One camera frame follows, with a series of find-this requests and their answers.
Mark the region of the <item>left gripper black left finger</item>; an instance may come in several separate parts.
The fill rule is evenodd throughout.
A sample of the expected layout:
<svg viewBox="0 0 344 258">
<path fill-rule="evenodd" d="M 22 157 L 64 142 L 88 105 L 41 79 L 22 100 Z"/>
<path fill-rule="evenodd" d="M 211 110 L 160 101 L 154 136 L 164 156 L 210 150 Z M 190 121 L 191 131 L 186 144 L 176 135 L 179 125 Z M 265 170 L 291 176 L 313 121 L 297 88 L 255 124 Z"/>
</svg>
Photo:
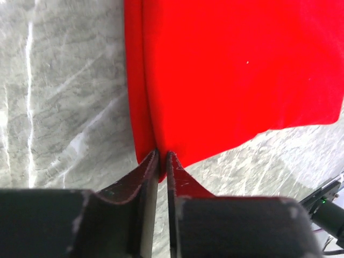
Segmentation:
<svg viewBox="0 0 344 258">
<path fill-rule="evenodd" d="M 159 154 L 114 184 L 2 189 L 1 257 L 151 257 Z"/>
</svg>

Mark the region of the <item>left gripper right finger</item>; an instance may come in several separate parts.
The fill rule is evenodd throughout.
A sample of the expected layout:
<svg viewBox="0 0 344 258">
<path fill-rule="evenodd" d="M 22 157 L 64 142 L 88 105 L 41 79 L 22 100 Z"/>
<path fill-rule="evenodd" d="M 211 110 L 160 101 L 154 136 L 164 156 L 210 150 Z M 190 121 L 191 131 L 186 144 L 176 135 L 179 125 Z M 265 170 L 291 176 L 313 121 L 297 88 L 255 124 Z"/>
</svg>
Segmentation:
<svg viewBox="0 0 344 258">
<path fill-rule="evenodd" d="M 174 152 L 166 165 L 172 257 L 322 257 L 294 199 L 215 196 Z"/>
</svg>

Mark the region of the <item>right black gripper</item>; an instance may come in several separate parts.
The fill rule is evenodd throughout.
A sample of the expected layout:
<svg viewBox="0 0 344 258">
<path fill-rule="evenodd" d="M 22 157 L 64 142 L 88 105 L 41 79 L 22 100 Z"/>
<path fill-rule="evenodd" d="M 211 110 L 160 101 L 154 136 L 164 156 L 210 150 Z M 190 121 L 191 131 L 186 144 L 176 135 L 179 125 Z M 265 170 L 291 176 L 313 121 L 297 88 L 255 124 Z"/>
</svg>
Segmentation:
<svg viewBox="0 0 344 258">
<path fill-rule="evenodd" d="M 308 212 L 313 223 L 343 242 L 343 208 L 334 203 L 343 189 L 343 175 L 329 179 L 299 203 Z"/>
</svg>

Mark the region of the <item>red t shirt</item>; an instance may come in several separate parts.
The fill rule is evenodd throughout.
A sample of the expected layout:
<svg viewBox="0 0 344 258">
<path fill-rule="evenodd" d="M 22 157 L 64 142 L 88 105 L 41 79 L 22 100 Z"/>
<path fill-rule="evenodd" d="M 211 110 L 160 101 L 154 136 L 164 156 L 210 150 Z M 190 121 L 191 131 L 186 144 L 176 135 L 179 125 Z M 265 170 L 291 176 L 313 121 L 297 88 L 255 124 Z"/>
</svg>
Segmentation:
<svg viewBox="0 0 344 258">
<path fill-rule="evenodd" d="M 339 119 L 343 1 L 125 1 L 124 26 L 138 161 Z"/>
</svg>

